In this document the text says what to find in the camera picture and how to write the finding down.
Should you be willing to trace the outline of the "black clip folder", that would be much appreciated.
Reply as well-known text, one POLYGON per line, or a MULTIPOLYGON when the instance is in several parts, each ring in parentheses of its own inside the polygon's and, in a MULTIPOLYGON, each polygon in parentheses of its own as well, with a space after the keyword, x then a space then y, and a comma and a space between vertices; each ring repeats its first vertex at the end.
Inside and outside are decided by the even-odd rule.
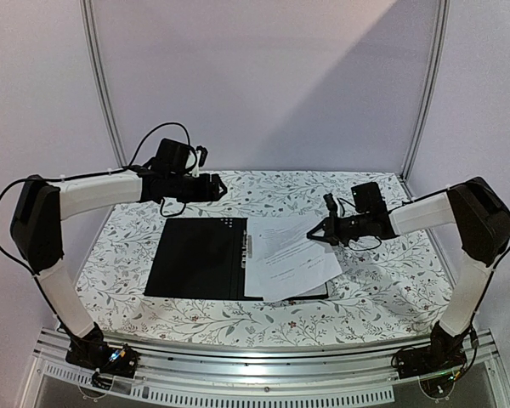
POLYGON ((144 295, 263 301, 244 295, 246 269, 241 267, 241 246, 248 219, 169 219, 161 234, 144 295))

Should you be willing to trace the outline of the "silver folder clip mechanism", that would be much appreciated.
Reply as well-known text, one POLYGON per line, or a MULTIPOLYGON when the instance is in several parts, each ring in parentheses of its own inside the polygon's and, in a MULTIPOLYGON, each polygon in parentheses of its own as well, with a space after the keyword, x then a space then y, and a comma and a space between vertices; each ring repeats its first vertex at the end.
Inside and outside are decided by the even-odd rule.
POLYGON ((247 263, 253 256, 252 235, 247 230, 243 232, 242 246, 241 246, 241 267, 245 269, 247 263))

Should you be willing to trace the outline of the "white text paper sheet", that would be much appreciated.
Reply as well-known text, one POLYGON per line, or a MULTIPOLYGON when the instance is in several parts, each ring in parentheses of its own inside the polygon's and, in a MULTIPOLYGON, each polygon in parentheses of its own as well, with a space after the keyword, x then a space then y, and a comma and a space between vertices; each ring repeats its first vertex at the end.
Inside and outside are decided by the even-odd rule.
POLYGON ((300 301, 300 300, 324 300, 329 296, 329 292, 327 289, 327 284, 324 283, 320 286, 317 286, 314 289, 311 289, 305 293, 295 295, 293 297, 288 297, 287 301, 300 301))

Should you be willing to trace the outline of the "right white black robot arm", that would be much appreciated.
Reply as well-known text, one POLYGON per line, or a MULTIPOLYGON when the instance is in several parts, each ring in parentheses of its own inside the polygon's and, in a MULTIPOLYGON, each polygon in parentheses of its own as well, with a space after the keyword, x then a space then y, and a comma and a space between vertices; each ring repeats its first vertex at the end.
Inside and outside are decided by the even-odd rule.
POLYGON ((462 245, 460 279, 448 306, 430 333, 424 348, 397 351, 392 366, 399 377, 418 377, 458 368, 454 382, 470 368, 462 350, 465 337, 477 344, 473 320, 488 290, 497 265, 510 252, 510 210, 481 177, 452 185, 421 198, 388 209, 375 182, 353 187, 356 213, 338 214, 332 194, 324 201, 328 215, 306 234, 307 238, 331 246, 363 237, 387 241, 418 230, 454 224, 462 245))

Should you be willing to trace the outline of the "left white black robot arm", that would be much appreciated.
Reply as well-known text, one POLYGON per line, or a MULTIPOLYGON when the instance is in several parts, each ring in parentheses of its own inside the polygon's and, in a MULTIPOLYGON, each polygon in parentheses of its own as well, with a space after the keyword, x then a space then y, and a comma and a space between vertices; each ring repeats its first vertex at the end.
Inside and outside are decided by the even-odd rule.
POLYGON ((219 201, 228 189, 216 173, 161 176, 142 167, 87 177, 24 179, 10 235, 27 262, 43 298, 71 340, 68 363, 112 376, 132 378, 138 353, 111 347, 78 297, 64 262, 62 221, 123 203, 219 201))

